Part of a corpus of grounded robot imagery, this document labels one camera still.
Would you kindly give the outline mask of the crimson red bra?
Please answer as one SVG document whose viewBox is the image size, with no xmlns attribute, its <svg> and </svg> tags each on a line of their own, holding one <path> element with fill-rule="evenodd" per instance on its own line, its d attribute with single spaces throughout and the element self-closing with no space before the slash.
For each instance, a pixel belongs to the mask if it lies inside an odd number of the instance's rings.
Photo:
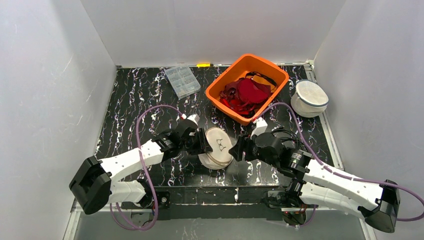
<svg viewBox="0 0 424 240">
<path fill-rule="evenodd" d="M 236 90 L 243 103 L 261 104 L 271 95 L 269 85 L 258 83 L 251 78 L 241 78 Z"/>
</svg>

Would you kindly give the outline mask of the dark maroon bra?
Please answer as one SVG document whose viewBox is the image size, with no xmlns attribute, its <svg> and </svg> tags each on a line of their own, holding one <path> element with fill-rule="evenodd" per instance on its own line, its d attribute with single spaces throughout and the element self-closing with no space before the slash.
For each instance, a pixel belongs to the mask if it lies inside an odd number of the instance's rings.
<svg viewBox="0 0 424 240">
<path fill-rule="evenodd" d="M 237 95 L 237 85 L 238 85 L 240 79 L 237 80 L 237 81 L 233 81 L 233 82 L 228 83 L 224 87 L 224 90 L 222 90 L 220 92 L 220 97 L 222 97 L 222 98 L 230 98 L 230 99 L 233 99 L 233 98 L 239 99 L 238 98 L 238 95 Z"/>
</svg>

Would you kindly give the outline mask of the grey-trim mesh laundry bag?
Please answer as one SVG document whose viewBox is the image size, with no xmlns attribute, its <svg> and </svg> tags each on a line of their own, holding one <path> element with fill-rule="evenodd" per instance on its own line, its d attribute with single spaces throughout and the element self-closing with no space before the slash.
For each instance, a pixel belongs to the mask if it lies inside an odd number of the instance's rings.
<svg viewBox="0 0 424 240">
<path fill-rule="evenodd" d="M 295 92 L 290 99 L 292 109 L 300 116 L 314 118 L 328 107 L 329 98 L 315 82 L 303 79 L 296 83 Z"/>
</svg>

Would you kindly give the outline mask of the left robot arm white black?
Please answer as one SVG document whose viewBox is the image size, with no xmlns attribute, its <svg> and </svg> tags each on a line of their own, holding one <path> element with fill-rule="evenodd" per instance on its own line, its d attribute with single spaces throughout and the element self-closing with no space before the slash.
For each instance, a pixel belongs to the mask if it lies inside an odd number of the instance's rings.
<svg viewBox="0 0 424 240">
<path fill-rule="evenodd" d="M 200 117 L 190 115 L 148 140 L 141 147 L 117 156 L 96 159 L 86 158 L 69 184 L 69 189 L 85 214 L 97 213 L 107 204 L 131 202 L 144 204 L 144 197 L 152 199 L 155 193 L 147 182 L 123 181 L 144 166 L 160 164 L 177 157 L 181 152 L 196 156 L 212 152 L 203 128 L 198 125 Z"/>
</svg>

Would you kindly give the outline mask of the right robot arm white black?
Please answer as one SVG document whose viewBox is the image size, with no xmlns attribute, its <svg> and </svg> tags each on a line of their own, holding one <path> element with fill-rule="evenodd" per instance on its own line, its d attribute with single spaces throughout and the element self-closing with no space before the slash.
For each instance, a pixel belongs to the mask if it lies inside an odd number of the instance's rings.
<svg viewBox="0 0 424 240">
<path fill-rule="evenodd" d="M 367 182 L 320 164 L 310 153 L 286 145 L 271 132 L 239 136 L 228 152 L 238 162 L 259 160 L 291 178 L 283 194 L 286 199 L 354 215 L 381 232 L 395 231 L 400 194 L 394 181 Z"/>
</svg>

